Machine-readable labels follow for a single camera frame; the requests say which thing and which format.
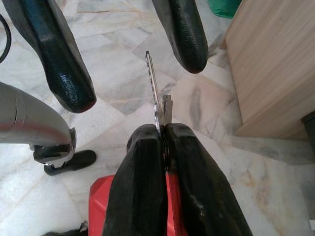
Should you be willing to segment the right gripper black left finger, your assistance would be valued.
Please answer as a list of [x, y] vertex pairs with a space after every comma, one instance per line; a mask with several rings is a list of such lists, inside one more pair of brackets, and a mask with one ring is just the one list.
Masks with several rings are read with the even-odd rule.
[[165, 236], [168, 198], [162, 141], [153, 124], [130, 136], [126, 155], [113, 178], [105, 236]]

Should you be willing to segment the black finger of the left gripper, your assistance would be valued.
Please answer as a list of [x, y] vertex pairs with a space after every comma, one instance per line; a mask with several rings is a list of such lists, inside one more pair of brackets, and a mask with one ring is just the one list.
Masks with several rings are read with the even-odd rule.
[[5, 0], [19, 34], [37, 53], [50, 91], [69, 112], [83, 113], [96, 103], [91, 77], [68, 23], [54, 0]]
[[208, 43], [194, 0], [154, 0], [157, 16], [179, 64], [201, 72], [208, 60]]

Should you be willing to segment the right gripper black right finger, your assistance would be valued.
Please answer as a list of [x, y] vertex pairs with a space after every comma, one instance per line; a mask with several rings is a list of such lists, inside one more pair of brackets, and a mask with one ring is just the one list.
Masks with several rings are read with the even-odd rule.
[[165, 128], [175, 234], [251, 236], [231, 186], [194, 132], [181, 123]]

